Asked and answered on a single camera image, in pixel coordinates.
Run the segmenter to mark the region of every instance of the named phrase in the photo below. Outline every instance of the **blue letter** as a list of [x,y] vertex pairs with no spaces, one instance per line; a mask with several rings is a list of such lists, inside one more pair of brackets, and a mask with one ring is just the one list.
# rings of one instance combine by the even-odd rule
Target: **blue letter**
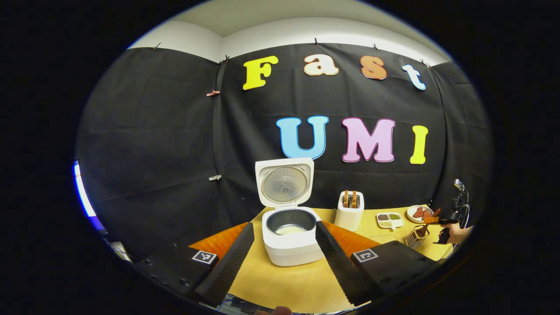
[[408,76],[410,77],[412,84],[414,84],[414,86],[418,88],[418,90],[426,89],[426,85],[420,82],[420,80],[418,79],[418,77],[420,76],[420,72],[414,70],[414,68],[409,64],[403,66],[403,70],[405,70],[408,73]]
[[313,126],[313,147],[307,150],[300,148],[297,141],[297,126],[301,119],[295,117],[282,118],[276,121],[280,128],[282,151],[288,158],[312,158],[315,160],[325,152],[325,125],[329,122],[326,116],[312,116],[307,122]]

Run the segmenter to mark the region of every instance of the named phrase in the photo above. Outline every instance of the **wooden table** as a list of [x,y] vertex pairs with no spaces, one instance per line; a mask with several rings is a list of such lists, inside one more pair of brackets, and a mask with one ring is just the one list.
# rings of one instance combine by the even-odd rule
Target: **wooden table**
[[[414,226],[419,225],[408,219],[407,208],[364,210],[356,233],[381,244],[394,240],[404,243],[405,237]],[[270,210],[274,208],[266,207],[251,221],[255,241],[229,292],[267,308],[274,309],[278,305],[283,305],[297,313],[328,313],[355,308],[344,295],[324,257],[316,262],[299,266],[279,267],[272,264],[264,247],[262,232],[263,214]],[[336,212],[333,209],[313,210],[322,220],[334,223]],[[380,212],[401,214],[404,225],[395,231],[379,227],[375,217]],[[448,256],[451,251],[447,251],[451,245],[432,243],[437,241],[441,228],[435,225],[428,230],[430,236],[415,250],[435,261],[444,258],[444,255]]]

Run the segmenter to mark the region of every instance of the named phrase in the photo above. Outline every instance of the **sectioned tray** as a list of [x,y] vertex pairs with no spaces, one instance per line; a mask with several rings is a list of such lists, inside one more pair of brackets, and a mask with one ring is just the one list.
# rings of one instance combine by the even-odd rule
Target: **sectioned tray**
[[[383,215],[385,215],[387,217],[387,220],[382,220]],[[398,219],[391,219],[391,215],[394,216],[398,216]],[[404,220],[403,220],[403,215],[397,213],[397,212],[381,212],[378,213],[375,216],[376,220],[377,220],[377,224],[379,225],[380,228],[382,229],[391,229],[391,230],[395,230],[396,228],[399,228],[401,226],[404,225]]]

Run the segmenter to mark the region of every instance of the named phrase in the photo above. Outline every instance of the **small basket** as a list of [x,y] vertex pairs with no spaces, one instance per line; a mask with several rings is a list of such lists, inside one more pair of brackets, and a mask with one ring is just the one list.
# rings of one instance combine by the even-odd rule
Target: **small basket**
[[414,227],[414,230],[412,230],[412,232],[408,234],[407,238],[405,239],[408,247],[414,248],[416,246],[419,246],[420,244],[422,244],[422,242],[424,242],[426,238],[428,238],[428,236],[430,235],[430,231],[428,230],[426,230],[426,235],[424,235],[424,237],[420,237],[418,233],[416,233],[416,231],[421,229],[422,227],[423,225],[417,225]]

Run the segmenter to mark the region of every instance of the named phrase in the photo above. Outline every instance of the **black fabric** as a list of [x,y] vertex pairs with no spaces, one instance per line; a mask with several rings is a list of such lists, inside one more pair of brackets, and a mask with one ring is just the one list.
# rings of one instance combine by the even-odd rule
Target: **black fabric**
[[130,49],[84,109],[76,158],[101,222],[144,257],[185,234],[231,227],[218,205],[212,147],[218,64],[169,49]]
[[[334,76],[308,76],[304,58],[326,54],[334,59],[339,73]],[[279,62],[264,78],[266,84],[243,90],[247,61],[275,55]],[[388,77],[382,81],[361,73],[360,58],[380,57]],[[216,165],[222,174],[220,187],[234,224],[241,223],[262,209],[255,181],[255,162],[282,159],[280,130],[276,121],[285,117],[302,120],[298,127],[299,145],[313,146],[313,115],[329,118],[325,126],[326,149],[315,159],[315,176],[311,197],[304,205],[333,208],[346,189],[365,196],[367,209],[402,207],[430,201],[440,177],[445,148],[444,113],[438,88],[429,69],[413,59],[374,48],[344,44],[298,44],[263,49],[231,58],[222,63],[223,79],[215,117],[217,134]],[[420,72],[426,84],[418,90],[402,66],[410,64]],[[395,121],[393,154],[395,160],[378,163],[363,157],[346,163],[347,131],[341,124],[347,117],[362,118],[369,132],[379,119]],[[414,125],[428,128],[423,165],[413,165]]]
[[492,180],[492,129],[475,88],[455,63],[438,64],[432,70],[441,92],[449,139],[433,205],[448,207],[458,193],[454,181],[460,179],[469,192],[468,226],[472,226],[484,211]]
[[[339,73],[306,75],[304,58],[312,54],[332,57]],[[279,62],[263,78],[266,84],[243,90],[243,64],[270,55]],[[388,77],[366,78],[364,55],[380,57]],[[425,91],[414,87],[405,64],[420,72]],[[302,120],[303,149],[314,141],[308,117],[329,118],[326,149],[315,159],[311,197],[303,205],[336,207],[346,189],[362,192],[367,209],[437,204],[450,200],[452,181],[460,178],[474,213],[489,178],[489,160],[480,154],[489,145],[489,128],[461,75],[451,63],[429,70],[398,54],[344,44],[263,49],[219,65],[175,50],[130,49],[91,94],[76,158],[101,222],[139,258],[179,235],[196,242],[254,218],[264,207],[255,162],[286,158],[276,121],[287,117]],[[212,90],[221,93],[206,96]],[[347,117],[361,118],[370,133],[379,119],[394,120],[394,161],[366,161],[359,150],[360,161],[344,162],[341,122]],[[409,161],[415,125],[429,130],[422,165]],[[208,180],[214,175],[222,177]]]

